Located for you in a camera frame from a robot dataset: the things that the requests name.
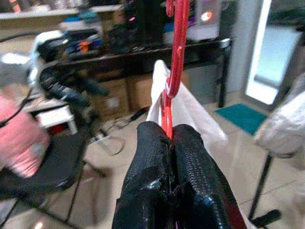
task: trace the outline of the pink cloth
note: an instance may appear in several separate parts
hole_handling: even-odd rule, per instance
[[[0,96],[0,121],[16,111],[12,101]],[[20,112],[0,128],[0,164],[21,177],[31,177],[44,158],[49,140],[47,132],[29,114]]]

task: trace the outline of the red hook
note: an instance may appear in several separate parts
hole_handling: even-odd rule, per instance
[[[175,3],[171,75],[166,81],[161,102],[162,128],[170,139],[173,136],[172,98],[177,95],[180,86],[189,15],[189,0],[176,0]],[[166,13],[170,17],[173,15],[173,0],[166,1]]]

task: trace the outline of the teal floor mat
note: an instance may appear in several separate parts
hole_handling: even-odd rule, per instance
[[[215,112],[251,135],[254,135],[260,124],[267,117],[243,104],[228,106]]]

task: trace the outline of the white bag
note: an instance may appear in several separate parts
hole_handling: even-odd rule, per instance
[[[170,70],[163,61],[156,61],[153,70],[152,106],[149,109],[147,121],[154,121],[162,125],[161,94],[165,88],[165,82],[170,75]],[[220,126],[213,120],[207,111],[200,105],[195,97],[187,90],[183,83],[177,96],[172,100],[173,126],[188,124],[201,134],[204,147],[213,157],[213,152],[226,152],[227,136]],[[256,229],[241,211],[248,229]]]
[[[299,151],[305,141],[305,73],[294,82],[282,104],[262,123],[255,142],[277,157]]]

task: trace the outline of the black textured pad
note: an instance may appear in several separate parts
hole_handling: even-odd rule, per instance
[[[230,186],[191,126],[174,128],[181,219],[186,229],[246,229]]]
[[[138,126],[137,150],[117,200],[112,229],[173,227],[170,145],[165,132],[156,123],[144,122]]]

